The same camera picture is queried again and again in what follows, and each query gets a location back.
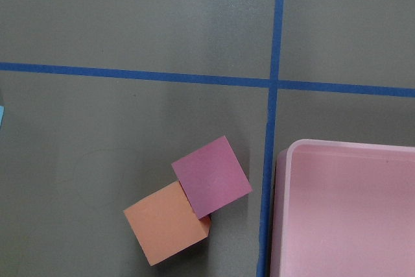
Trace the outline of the light blue foam block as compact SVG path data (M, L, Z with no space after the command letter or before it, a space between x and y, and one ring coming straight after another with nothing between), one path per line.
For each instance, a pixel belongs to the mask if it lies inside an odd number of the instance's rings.
M0 127L1 127L2 122L3 122L4 112L5 112L4 106L0 106Z

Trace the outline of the pink plastic tray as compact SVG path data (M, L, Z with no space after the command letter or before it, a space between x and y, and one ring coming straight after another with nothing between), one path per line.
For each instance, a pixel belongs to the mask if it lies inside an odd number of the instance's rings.
M278 154L271 276L413 276L414 149L301 139Z

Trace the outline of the magenta foam block near tray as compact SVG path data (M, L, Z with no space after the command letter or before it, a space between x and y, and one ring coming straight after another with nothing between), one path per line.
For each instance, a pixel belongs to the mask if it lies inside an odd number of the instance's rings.
M199 219L252 192L226 136L176 160L172 168Z

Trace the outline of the orange foam block near tray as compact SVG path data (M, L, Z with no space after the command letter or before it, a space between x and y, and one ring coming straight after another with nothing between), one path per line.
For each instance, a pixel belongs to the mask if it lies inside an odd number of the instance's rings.
M124 210L149 265L154 266L209 235L211 219L199 219L175 181Z

